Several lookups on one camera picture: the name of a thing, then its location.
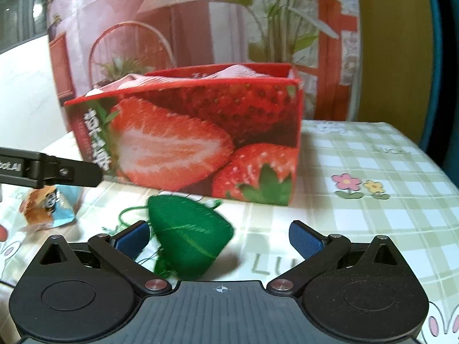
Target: yellow wall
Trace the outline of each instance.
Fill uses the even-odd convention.
[[[360,0],[363,75],[358,120],[421,137],[432,80],[430,0]]]

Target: pink flower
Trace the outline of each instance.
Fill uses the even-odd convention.
[[[349,173],[343,173],[342,175],[333,175],[331,179],[337,183],[337,188],[340,190],[359,191],[359,185],[362,183],[362,181],[359,178],[353,178]]]

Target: open box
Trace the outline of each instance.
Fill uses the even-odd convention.
[[[289,64],[244,64],[268,77],[207,78],[231,66],[151,72],[159,81],[110,85],[66,102],[83,159],[99,164],[108,180],[287,205],[297,170],[301,79]]]

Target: teal edge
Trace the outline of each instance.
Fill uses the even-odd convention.
[[[456,42],[459,63],[459,0],[451,0],[453,6],[454,23],[456,27]],[[457,100],[459,105],[459,84],[457,89]],[[459,186],[459,107],[456,107],[453,131],[451,133],[450,145],[445,156],[443,169],[456,186]]]
[[[422,133],[419,147],[426,151],[432,135],[433,125],[435,123],[435,115],[437,114],[438,99],[440,97],[440,87],[442,81],[442,52],[443,52],[443,32],[442,32],[442,19],[440,15],[440,4],[438,0],[430,0],[432,10],[432,24],[433,24],[433,69],[432,69],[432,87],[425,116],[424,131]]]

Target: tablecloth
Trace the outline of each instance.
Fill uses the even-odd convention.
[[[46,153],[78,159],[70,133]],[[88,189],[77,220],[70,226],[35,234],[19,232],[25,220],[17,211],[26,189],[3,186],[0,223],[8,239],[0,243],[2,279],[17,282],[37,250],[53,233],[68,242],[86,241],[102,231],[122,229],[121,210],[145,204],[151,195],[170,193],[103,182]],[[194,200],[208,198],[191,196]],[[391,237],[424,287],[429,316],[419,340],[457,344],[459,328],[459,191],[408,138],[385,123],[303,121],[295,195],[289,207],[224,200],[217,211],[235,227],[234,238],[206,274],[209,280],[261,280],[263,284],[303,259],[290,246],[288,227],[301,220],[328,235],[341,233],[353,242],[377,234]],[[133,223],[146,211],[127,213]],[[153,239],[137,261],[154,265]],[[0,289],[0,334],[18,339],[8,317],[10,290]]]

